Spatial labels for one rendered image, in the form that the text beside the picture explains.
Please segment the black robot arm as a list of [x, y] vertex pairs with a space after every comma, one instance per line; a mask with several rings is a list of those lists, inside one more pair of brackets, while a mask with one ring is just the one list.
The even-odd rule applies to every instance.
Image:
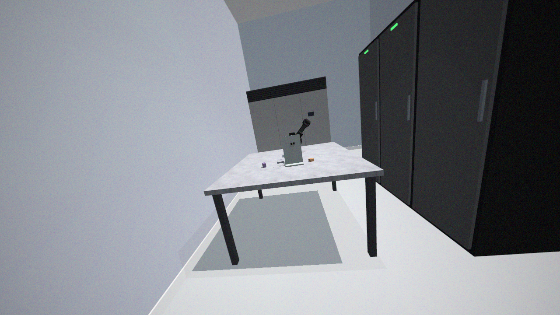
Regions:
[[296, 133], [296, 134], [299, 134], [299, 135], [300, 135], [300, 141], [301, 141], [301, 143], [302, 143], [302, 138], [301, 138], [301, 137], [302, 137], [302, 135], [303, 135], [303, 131], [305, 130], [306, 127], [308, 127], [308, 126], [310, 125], [310, 120], [304, 119], [302, 123], [303, 123], [303, 124], [302, 124], [301, 128], [300, 128], [299, 131]]

